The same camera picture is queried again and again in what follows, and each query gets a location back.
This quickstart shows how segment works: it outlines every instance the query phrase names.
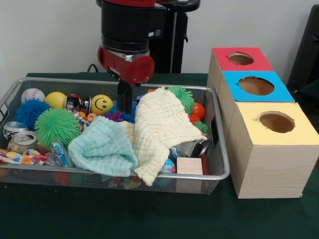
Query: yellow lid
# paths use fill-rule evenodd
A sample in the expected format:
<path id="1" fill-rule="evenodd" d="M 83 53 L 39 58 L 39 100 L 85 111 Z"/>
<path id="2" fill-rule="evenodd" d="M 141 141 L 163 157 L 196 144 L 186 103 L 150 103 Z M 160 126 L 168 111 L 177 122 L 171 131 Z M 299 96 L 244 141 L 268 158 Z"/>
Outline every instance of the yellow lid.
<path id="1" fill-rule="evenodd" d="M 237 103 L 254 145 L 319 145 L 298 103 Z"/>

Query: light blue towel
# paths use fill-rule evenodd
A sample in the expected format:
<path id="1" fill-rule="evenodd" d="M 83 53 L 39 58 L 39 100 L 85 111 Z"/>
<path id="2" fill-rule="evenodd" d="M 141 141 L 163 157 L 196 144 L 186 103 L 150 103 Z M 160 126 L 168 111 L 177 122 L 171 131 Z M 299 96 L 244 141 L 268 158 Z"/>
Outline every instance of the light blue towel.
<path id="1" fill-rule="evenodd" d="M 138 163 L 123 127 L 102 116 L 72 140 L 68 150 L 77 167 L 103 175 L 128 177 Z"/>

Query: circular hole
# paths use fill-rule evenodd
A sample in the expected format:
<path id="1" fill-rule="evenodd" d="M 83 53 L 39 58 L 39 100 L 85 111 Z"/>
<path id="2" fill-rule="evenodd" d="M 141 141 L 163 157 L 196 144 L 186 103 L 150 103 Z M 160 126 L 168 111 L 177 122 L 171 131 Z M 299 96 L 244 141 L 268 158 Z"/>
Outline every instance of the circular hole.
<path id="1" fill-rule="evenodd" d="M 231 54 L 228 56 L 229 60 L 232 63 L 235 63 L 237 65 L 250 65 L 254 63 L 254 58 L 252 58 L 250 55 L 241 53 L 241 52 L 235 52 L 234 54 Z"/>
<path id="2" fill-rule="evenodd" d="M 278 133 L 290 132 L 295 127 L 294 120 L 280 112 L 265 112 L 260 116 L 259 122 Z"/>
<path id="3" fill-rule="evenodd" d="M 275 89 L 274 85 L 269 81 L 255 76 L 248 76 L 241 79 L 239 85 L 245 92 L 255 96 L 269 95 Z"/>

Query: smiley face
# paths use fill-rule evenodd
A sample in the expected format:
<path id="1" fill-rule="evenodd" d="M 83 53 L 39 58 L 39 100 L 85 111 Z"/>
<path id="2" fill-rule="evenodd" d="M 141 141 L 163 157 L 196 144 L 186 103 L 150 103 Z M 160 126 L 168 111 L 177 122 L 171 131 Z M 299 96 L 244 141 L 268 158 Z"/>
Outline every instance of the smiley face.
<path id="1" fill-rule="evenodd" d="M 92 98 L 92 112 L 97 115 L 104 115 L 113 107 L 110 97 L 105 95 L 97 95 Z"/>

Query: red robot part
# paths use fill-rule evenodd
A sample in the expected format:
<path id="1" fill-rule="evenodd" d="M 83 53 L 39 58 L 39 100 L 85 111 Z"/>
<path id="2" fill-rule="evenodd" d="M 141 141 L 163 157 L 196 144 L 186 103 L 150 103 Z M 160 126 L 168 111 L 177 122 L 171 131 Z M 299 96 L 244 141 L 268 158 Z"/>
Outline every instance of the red robot part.
<path id="1" fill-rule="evenodd" d="M 106 2 L 125 5 L 125 6 L 134 6 L 134 7 L 154 7 L 155 0 L 104 0 Z"/>
<path id="2" fill-rule="evenodd" d="M 98 59 L 106 70 L 117 74 L 120 79 L 130 85 L 145 83 L 155 70 L 154 60 L 148 55 L 136 55 L 128 61 L 118 54 L 100 47 Z"/>

